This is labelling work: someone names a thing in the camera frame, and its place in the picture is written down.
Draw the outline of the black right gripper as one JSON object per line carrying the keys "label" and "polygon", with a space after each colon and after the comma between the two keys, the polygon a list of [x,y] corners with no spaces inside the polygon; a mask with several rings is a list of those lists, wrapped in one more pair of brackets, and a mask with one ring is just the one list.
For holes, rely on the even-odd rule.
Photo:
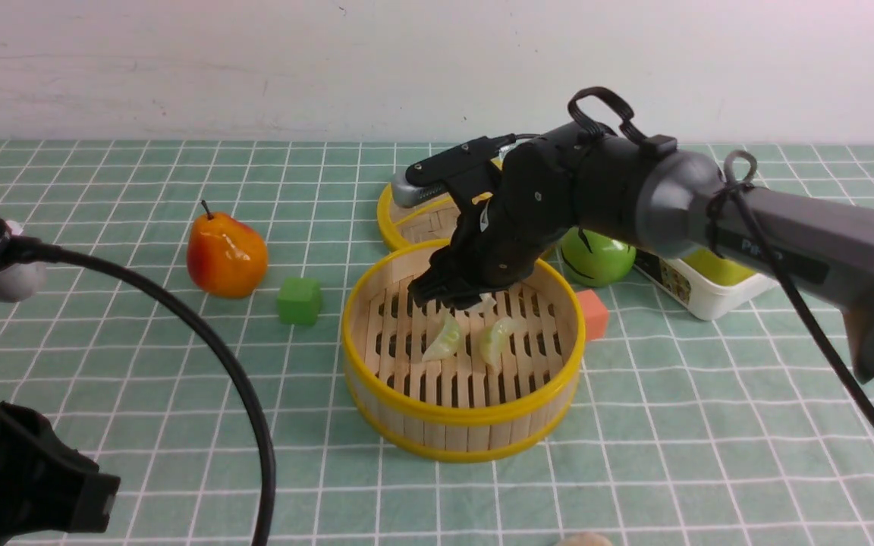
{"label": "black right gripper", "polygon": [[477,196],[465,212],[458,209],[450,242],[410,283],[417,306],[467,309],[482,293],[509,289],[527,279],[548,246],[573,227],[574,173],[585,144],[576,136],[541,136],[513,145],[495,193]]}

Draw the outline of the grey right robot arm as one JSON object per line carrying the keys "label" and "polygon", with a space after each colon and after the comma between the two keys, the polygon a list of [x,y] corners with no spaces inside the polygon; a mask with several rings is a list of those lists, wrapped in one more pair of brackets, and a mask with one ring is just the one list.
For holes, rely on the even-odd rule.
{"label": "grey right robot arm", "polygon": [[748,152],[718,165],[668,136],[572,122],[523,144],[476,138],[393,177],[399,207],[446,193],[459,211],[410,294],[469,308],[530,276],[572,228],[663,259],[707,249],[779,281],[874,428],[874,209],[764,189],[755,172]]}

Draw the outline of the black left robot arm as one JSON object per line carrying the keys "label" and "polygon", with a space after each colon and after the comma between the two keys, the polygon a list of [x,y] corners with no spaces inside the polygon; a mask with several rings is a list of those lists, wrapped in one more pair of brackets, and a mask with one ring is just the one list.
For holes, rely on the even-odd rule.
{"label": "black left robot arm", "polygon": [[[0,219],[0,302],[27,300],[45,282],[42,264],[7,260],[21,233],[17,222]],[[65,445],[45,416],[0,402],[0,545],[44,531],[106,532],[119,484]]]}

